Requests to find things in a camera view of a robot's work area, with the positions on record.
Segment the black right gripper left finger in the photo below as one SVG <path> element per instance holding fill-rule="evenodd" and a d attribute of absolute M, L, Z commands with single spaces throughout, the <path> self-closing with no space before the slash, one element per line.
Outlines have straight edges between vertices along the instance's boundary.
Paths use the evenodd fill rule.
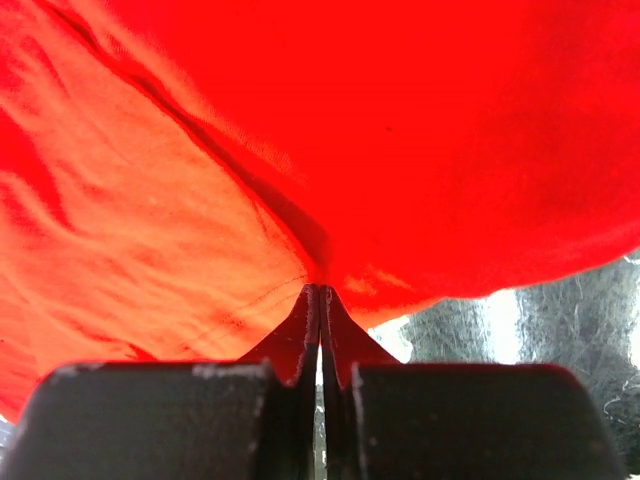
<path fill-rule="evenodd" d="M 319 290 L 232 362 L 76 363 L 38 385 L 5 479 L 309 479 Z"/>

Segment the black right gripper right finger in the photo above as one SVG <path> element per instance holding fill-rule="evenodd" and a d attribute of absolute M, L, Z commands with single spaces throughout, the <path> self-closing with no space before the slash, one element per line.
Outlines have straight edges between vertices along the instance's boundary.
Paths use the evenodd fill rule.
<path fill-rule="evenodd" d="M 623 479 L 586 389 L 553 364 L 397 361 L 319 291 L 331 479 Z"/>

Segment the red t shirt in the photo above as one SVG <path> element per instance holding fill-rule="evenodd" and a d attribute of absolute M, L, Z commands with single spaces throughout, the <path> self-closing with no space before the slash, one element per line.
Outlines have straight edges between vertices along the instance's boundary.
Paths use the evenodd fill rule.
<path fill-rule="evenodd" d="M 635 1 L 5 1 L 1 414 L 639 245 Z"/>

